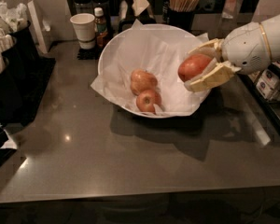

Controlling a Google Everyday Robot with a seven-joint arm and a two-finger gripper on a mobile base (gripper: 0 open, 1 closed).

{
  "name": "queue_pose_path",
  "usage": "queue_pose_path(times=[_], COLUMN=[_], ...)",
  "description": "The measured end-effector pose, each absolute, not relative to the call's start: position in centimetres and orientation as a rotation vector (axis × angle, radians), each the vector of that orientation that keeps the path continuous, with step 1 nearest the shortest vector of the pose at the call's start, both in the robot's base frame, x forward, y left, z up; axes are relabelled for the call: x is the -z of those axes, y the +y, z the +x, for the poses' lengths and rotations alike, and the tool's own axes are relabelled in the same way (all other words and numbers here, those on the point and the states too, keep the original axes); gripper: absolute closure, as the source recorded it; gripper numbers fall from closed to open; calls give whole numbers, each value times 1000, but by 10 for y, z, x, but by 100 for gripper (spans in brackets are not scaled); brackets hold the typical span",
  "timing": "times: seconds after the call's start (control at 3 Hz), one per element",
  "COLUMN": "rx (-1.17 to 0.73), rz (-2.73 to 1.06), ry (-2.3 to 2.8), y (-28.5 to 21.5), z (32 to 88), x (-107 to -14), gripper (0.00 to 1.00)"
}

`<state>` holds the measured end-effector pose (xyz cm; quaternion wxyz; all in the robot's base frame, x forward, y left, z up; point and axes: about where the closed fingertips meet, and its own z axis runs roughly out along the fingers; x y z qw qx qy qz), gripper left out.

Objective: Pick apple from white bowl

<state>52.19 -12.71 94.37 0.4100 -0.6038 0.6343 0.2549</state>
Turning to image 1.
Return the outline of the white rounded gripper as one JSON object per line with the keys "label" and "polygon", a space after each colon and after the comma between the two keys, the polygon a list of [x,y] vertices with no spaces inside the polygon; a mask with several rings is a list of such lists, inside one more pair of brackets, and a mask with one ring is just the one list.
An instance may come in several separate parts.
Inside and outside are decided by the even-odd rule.
{"label": "white rounded gripper", "polygon": [[184,83],[188,91],[199,92],[228,82],[238,71],[249,75],[266,69],[271,63],[266,34],[260,23],[250,22],[230,32],[224,39],[209,40],[188,52],[188,55],[204,54],[221,59],[207,74]]}

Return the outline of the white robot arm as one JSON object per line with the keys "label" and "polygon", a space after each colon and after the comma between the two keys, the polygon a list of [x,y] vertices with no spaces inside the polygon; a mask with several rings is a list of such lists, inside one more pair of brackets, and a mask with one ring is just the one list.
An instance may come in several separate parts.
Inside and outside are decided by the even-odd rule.
{"label": "white robot arm", "polygon": [[188,91],[210,90],[228,82],[236,73],[249,75],[280,60],[280,15],[266,21],[250,22],[223,39],[213,39],[191,50],[213,60],[204,71],[184,83]]}

